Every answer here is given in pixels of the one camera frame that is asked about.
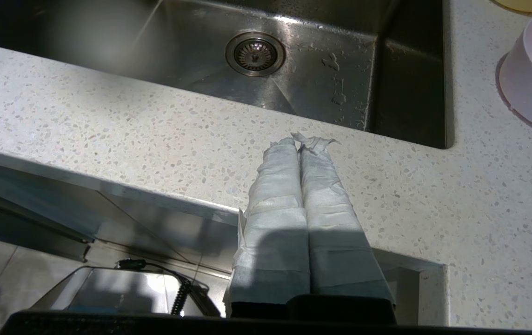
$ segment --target sink basin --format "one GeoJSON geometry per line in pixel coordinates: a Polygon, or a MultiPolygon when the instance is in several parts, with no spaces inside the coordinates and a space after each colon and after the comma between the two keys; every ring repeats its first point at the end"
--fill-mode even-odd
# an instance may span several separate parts
{"type": "MultiPolygon", "coordinates": [[[[131,42],[121,65],[70,53],[94,43],[57,47],[68,40],[56,28],[66,17],[58,2],[26,0],[11,11],[0,5],[0,47],[449,146],[442,0],[138,0],[141,9],[126,11],[125,23],[107,23],[131,42]]],[[[104,31],[97,23],[87,34],[104,31]]]]}

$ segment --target sink drain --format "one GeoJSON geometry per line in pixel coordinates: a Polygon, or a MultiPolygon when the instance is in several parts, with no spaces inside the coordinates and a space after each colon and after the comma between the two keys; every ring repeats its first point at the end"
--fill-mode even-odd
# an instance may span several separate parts
{"type": "Polygon", "coordinates": [[[227,63],[240,74],[250,77],[274,73],[285,61],[285,50],[272,36],[248,32],[235,36],[227,44],[227,63]]]}

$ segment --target yellow container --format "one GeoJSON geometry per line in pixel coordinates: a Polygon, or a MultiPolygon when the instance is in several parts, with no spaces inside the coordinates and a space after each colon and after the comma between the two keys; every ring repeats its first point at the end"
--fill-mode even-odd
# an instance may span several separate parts
{"type": "Polygon", "coordinates": [[[495,0],[495,2],[517,11],[532,13],[532,0],[495,0]]]}

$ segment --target terrazzo countertop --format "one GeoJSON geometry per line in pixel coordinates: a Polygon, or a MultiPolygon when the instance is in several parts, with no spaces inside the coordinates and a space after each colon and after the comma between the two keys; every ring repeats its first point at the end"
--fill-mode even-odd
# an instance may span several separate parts
{"type": "Polygon", "coordinates": [[[495,85],[530,17],[488,0],[449,12],[447,150],[0,49],[0,161],[244,208],[271,141],[336,138],[372,246],[446,265],[451,326],[532,329],[532,127],[495,85]]]}

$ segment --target speckled white countertop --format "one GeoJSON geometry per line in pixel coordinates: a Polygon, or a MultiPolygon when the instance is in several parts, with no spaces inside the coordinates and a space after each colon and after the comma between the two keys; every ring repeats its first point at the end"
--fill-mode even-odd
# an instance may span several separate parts
{"type": "Polygon", "coordinates": [[[447,265],[449,324],[532,328],[532,127],[495,85],[530,18],[488,0],[450,12],[448,150],[0,49],[0,159],[244,208],[271,141],[336,138],[372,246],[447,265]]]}

